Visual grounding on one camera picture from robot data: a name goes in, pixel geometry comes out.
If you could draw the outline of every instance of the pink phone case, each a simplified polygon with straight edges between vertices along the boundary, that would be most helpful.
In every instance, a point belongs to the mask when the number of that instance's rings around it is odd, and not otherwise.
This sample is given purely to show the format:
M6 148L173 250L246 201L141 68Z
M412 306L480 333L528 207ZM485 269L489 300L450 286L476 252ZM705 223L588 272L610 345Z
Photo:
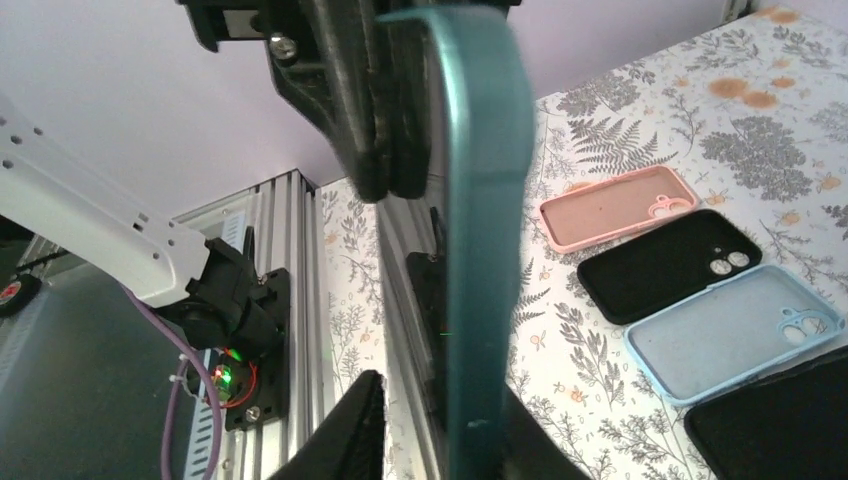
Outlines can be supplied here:
M661 225L697 206L683 179L659 165L545 200L539 218L551 248L571 253Z

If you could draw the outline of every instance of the cable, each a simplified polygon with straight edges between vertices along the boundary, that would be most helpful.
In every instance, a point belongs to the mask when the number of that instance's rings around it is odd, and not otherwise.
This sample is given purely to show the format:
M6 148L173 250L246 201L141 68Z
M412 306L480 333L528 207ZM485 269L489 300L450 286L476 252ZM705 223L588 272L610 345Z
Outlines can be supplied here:
M180 366L177 367L177 374L172 376L171 396L168 398L168 410L165 413L165 428L162 429L162 449L159 451L159 471L162 472L162 478L169 480L171 478L171 436L174 431L174 415L177 411L177 399L180 396L180 377L185 375L188 370L188 358L180 355L182 360Z
M165 325L165 323L162 322L155 313L151 312L146 305L141 303L141 300L136 298L135 295L127 289L127 287L121 285L121 288L124 289L124 292L126 292L130 301L136 308L138 308L138 311L144 315L144 318L152 323L157 330L162 332L162 334L165 335L171 343L180 349L198 373L208 371L193 348L191 348L179 336L177 336L176 333L168 328L168 326ZM215 384L212 383L212 376L203 375L201 373L200 379L203 381L203 385L206 388L207 397L212 398L212 393L216 391ZM203 480L211 480L212 476L215 475L215 470L218 468L218 455L221 450L221 432L223 431L220 402L209 402L209 406L212 408L212 451L209 452L209 463L206 465L206 472L203 473ZM170 469L163 471L162 478L164 480L170 480L170 472Z

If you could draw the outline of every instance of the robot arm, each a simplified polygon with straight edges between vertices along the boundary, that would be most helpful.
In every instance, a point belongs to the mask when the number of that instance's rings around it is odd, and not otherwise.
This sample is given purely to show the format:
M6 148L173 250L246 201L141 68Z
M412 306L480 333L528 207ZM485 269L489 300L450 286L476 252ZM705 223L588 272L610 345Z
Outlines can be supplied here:
M97 266L183 328L197 349L237 349L246 360L278 346L288 315L258 307L288 285L260 285L252 261L134 198L62 150L0 96L0 211Z

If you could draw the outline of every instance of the teal phone case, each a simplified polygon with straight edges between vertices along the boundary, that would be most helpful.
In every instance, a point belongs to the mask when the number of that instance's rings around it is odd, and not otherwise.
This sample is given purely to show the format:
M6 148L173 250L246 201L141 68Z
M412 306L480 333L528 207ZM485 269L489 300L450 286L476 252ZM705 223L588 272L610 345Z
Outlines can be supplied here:
M503 12L425 7L381 20L423 22L444 77L448 478L494 478L533 158L533 94Z

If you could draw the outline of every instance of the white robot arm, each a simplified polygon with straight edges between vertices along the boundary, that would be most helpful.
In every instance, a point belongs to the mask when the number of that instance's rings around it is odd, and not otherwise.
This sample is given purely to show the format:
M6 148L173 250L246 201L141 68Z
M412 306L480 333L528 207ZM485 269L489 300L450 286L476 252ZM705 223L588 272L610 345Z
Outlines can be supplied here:
M0 212L125 285L151 308L188 297L206 238L63 151L0 94Z

